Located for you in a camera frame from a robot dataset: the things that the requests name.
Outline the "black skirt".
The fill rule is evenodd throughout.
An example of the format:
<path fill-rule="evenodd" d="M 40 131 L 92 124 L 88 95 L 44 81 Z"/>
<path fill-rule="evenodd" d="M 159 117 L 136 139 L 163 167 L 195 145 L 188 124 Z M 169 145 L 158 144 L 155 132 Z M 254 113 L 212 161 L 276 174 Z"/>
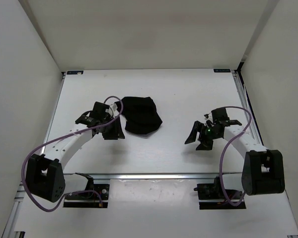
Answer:
<path fill-rule="evenodd" d="M 162 125 L 162 119 L 151 97 L 124 97 L 122 103 L 126 131 L 136 135 L 147 135 Z"/>

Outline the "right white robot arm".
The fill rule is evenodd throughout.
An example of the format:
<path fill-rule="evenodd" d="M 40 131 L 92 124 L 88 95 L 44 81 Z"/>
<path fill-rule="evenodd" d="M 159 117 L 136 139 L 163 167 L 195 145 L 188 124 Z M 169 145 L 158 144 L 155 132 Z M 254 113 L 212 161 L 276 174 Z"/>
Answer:
<path fill-rule="evenodd" d="M 199 141 L 196 150 L 211 151 L 216 139 L 227 141 L 221 157 L 219 182 L 213 186 L 218 198 L 225 198 L 231 190 L 247 195 L 279 194 L 285 191 L 283 156 L 279 150 L 270 150 L 246 133 L 238 120 L 195 121 L 185 144 Z M 240 175 L 223 174 L 224 154 L 229 146 L 244 159 Z"/>

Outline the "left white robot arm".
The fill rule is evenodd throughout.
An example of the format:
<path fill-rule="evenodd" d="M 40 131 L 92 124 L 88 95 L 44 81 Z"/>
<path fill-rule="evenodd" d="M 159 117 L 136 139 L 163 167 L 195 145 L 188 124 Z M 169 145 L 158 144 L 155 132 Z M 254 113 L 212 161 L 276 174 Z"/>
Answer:
<path fill-rule="evenodd" d="M 83 113 L 69 133 L 51 141 L 53 147 L 43 153 L 31 152 L 22 165 L 22 183 L 32 201 L 35 196 L 52 203 L 65 196 L 79 194 L 90 198 L 94 191 L 91 176 L 84 173 L 64 174 L 70 159 L 95 135 L 105 140 L 123 139 L 120 117 L 106 110 L 103 113 Z"/>

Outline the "right blue corner label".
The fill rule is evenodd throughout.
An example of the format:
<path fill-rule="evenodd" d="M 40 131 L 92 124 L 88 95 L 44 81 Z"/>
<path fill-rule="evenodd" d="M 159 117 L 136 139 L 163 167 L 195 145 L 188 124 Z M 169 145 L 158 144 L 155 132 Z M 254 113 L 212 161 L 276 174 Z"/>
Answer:
<path fill-rule="evenodd" d="M 230 73 L 230 69 L 221 69 L 221 68 L 215 68 L 214 73 Z"/>

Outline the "blue corner label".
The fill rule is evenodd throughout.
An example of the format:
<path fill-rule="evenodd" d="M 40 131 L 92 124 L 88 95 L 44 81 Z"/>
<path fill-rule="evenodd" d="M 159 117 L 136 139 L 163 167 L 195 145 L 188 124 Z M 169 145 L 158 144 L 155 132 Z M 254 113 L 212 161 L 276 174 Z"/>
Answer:
<path fill-rule="evenodd" d="M 83 70 L 69 70 L 67 71 L 67 75 L 82 75 Z"/>
<path fill-rule="evenodd" d="M 221 69 L 221 68 L 215 68 L 214 73 L 230 73 L 230 69 Z"/>

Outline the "left blue corner label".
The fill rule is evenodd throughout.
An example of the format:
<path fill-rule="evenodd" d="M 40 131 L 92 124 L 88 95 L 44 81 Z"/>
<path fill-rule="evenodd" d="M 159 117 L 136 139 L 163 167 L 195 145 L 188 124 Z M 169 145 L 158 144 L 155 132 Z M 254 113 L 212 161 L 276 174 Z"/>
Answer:
<path fill-rule="evenodd" d="M 69 70 L 67 71 L 67 75 L 82 75 L 83 70 Z"/>

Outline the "front aluminium frame rail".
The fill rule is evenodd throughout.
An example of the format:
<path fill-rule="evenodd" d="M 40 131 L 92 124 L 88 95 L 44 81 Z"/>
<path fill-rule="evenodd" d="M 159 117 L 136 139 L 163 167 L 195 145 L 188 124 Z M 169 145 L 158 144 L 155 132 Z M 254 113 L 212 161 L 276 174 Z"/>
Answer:
<path fill-rule="evenodd" d="M 217 173 L 155 173 L 155 174 L 87 174 L 94 179 L 211 179 L 217 177 Z"/>

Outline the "aluminium frame rail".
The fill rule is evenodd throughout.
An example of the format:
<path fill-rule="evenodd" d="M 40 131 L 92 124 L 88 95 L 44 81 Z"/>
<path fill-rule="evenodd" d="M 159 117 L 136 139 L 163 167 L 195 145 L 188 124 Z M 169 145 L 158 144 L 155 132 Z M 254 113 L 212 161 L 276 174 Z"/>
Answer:
<path fill-rule="evenodd" d="M 87 174 L 94 179 L 211 179 L 217 177 L 217 173 L 155 173 L 155 174 Z"/>
<path fill-rule="evenodd" d="M 236 88 L 237 88 L 237 92 L 238 92 L 242 107 L 247 109 L 251 114 L 252 121 L 251 121 L 251 124 L 250 124 L 248 130 L 250 131 L 251 136 L 259 144 L 263 145 L 263 142 L 262 142 L 262 139 L 261 139 L 261 136 L 260 136 L 260 132 L 257 128 L 256 121 L 255 121 L 253 112 L 251 110 L 251 104 L 250 104 L 249 98 L 247 96 L 246 88 L 245 88 L 245 86 L 244 86 L 244 84 L 241 80 L 241 77 L 239 76 L 239 73 L 238 73 L 237 70 L 233 70 L 232 75 L 233 75 L 233 78 L 234 78 L 234 82 L 235 82 L 235 85 L 236 85 Z"/>

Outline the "right aluminium frame rail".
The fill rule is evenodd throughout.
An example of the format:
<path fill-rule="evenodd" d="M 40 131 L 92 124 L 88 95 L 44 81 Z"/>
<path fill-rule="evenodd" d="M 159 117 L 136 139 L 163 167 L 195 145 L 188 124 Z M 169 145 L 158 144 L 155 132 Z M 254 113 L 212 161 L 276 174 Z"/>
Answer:
<path fill-rule="evenodd" d="M 250 131 L 251 136 L 259 144 L 263 145 L 263 142 L 262 142 L 262 139 L 261 139 L 261 136 L 260 136 L 260 132 L 257 128 L 256 121 L 255 121 L 253 112 L 251 110 L 251 104 L 250 104 L 249 98 L 247 96 L 246 88 L 245 88 L 245 86 L 244 86 L 244 84 L 241 80 L 241 77 L 239 76 L 239 73 L 238 73 L 237 70 L 233 70 L 232 75 L 233 75 L 233 78 L 234 78 L 234 82 L 235 82 L 235 85 L 236 85 L 236 88 L 237 88 L 237 92 L 238 92 L 242 107 L 247 109 L 251 114 L 252 121 L 251 121 L 251 124 L 250 124 L 248 130 Z"/>

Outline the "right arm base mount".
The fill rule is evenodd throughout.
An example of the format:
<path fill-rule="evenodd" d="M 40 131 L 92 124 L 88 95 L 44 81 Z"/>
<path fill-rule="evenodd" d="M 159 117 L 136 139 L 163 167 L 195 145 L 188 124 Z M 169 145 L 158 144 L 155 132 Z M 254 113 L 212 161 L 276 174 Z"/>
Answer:
<path fill-rule="evenodd" d="M 246 209 L 245 202 L 232 206 L 225 198 L 220 179 L 216 177 L 212 183 L 198 183 L 194 188 L 198 194 L 200 210 L 238 210 Z"/>

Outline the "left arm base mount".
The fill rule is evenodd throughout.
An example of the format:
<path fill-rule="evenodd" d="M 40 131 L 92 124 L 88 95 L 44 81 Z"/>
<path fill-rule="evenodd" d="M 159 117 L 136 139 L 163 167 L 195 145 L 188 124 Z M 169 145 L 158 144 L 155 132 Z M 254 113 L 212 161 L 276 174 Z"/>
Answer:
<path fill-rule="evenodd" d="M 82 173 L 66 175 L 64 208 L 107 208 L 109 182 L 97 181 Z"/>

